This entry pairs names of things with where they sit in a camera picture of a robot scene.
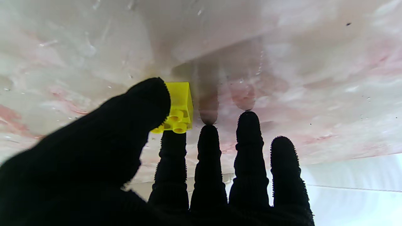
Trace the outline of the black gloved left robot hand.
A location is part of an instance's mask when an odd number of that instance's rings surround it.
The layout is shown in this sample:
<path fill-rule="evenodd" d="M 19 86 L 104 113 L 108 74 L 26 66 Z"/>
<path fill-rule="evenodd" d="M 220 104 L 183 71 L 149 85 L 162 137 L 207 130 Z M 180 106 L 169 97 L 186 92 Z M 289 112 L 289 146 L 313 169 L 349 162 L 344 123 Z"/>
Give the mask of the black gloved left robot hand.
<path fill-rule="evenodd" d="M 257 115 L 237 122 L 235 179 L 226 195 L 219 135 L 205 125 L 191 201 L 187 194 L 186 135 L 163 133 L 148 201 L 122 188 L 138 172 L 152 129 L 171 108 L 161 78 L 112 97 L 86 116 L 44 137 L 1 165 L 2 226 L 313 226 L 313 213 L 293 143 L 270 148 L 273 206 Z"/>

